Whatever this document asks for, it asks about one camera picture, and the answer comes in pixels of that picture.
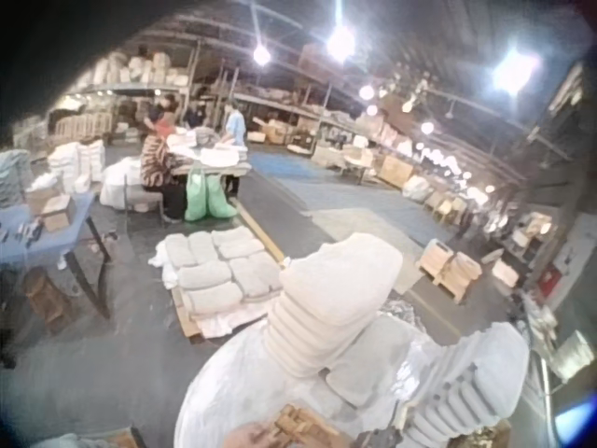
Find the chair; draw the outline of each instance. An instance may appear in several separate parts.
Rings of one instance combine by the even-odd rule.
[[[127,176],[124,176],[124,232],[129,234],[129,209],[142,203],[156,203],[160,210],[160,225],[164,227],[164,198],[157,191],[146,191],[140,185],[128,185]]]

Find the stacked ceramic plate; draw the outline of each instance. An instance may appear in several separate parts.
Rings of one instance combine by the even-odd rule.
[[[292,261],[265,331],[271,356],[294,376],[319,372],[373,320],[401,266],[397,249],[366,233]]]
[[[508,418],[521,396],[528,358],[528,345],[508,323],[446,347],[413,398],[421,404],[405,436],[422,446],[444,446]]]

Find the ceiling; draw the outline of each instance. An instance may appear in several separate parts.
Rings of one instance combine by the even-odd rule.
[[[256,44],[250,5],[251,0],[210,2],[181,11],[157,29],[208,36],[213,43],[225,42],[223,51],[241,49],[250,56]],[[333,0],[255,0],[254,5],[264,41],[286,69],[296,67],[305,44],[324,43],[334,26]],[[527,147],[526,137],[591,43],[589,26],[570,2],[344,0],[342,6],[343,18],[356,35],[357,52],[342,68],[343,85],[336,94],[342,91],[345,98],[359,101],[358,88],[364,83],[399,75],[393,95],[404,101],[425,77],[432,90],[449,94],[421,95],[412,112],[411,121],[435,122],[436,141],[430,143],[458,146],[478,167],[492,163],[507,181],[529,175],[515,162]],[[512,48],[541,60],[514,99],[497,91],[492,80],[493,69]],[[453,118],[448,119],[451,108]],[[556,160],[565,156],[555,145],[550,150],[539,144],[525,154],[532,159],[530,166],[542,161],[545,151],[553,152],[550,157]]]

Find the blue floor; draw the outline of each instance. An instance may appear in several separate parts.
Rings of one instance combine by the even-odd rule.
[[[252,152],[251,164],[260,174],[278,181],[309,210],[368,208],[421,246],[432,238],[448,241],[453,235],[422,205],[404,198],[396,189],[347,184],[338,173],[293,155]]]

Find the hand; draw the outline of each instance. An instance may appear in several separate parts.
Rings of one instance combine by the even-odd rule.
[[[274,448],[275,441],[267,427],[249,423],[234,429],[224,440],[221,448]]]

